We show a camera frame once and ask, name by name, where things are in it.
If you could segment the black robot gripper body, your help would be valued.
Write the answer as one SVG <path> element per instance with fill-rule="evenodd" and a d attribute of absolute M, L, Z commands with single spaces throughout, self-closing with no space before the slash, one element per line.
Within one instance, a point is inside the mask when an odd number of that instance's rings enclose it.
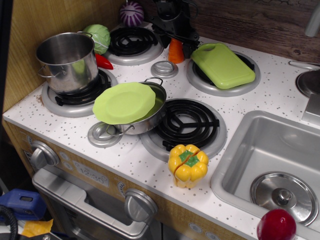
<path fill-rule="evenodd" d="M 152 23 L 154 35 L 171 35 L 172 39 L 191 40 L 199 39 L 196 30 L 191 26 L 190 20 L 198 16 L 198 6 L 192 0 L 155 0 L 157 15 L 149 18 Z"/>

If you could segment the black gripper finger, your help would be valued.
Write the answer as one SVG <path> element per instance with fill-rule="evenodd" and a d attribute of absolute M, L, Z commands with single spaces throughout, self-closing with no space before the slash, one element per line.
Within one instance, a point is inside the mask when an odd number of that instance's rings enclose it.
<path fill-rule="evenodd" d="M 200 42 L 198 40 L 183 40 L 182 51 L 185 59 L 190 59 L 192 53 L 198 49 Z"/>
<path fill-rule="evenodd" d="M 169 44 L 171 43 L 172 40 L 172 35 L 171 34 L 165 34 L 165 33 L 158 33 L 157 34 L 157 39 L 160 45 L 166 49 Z"/>

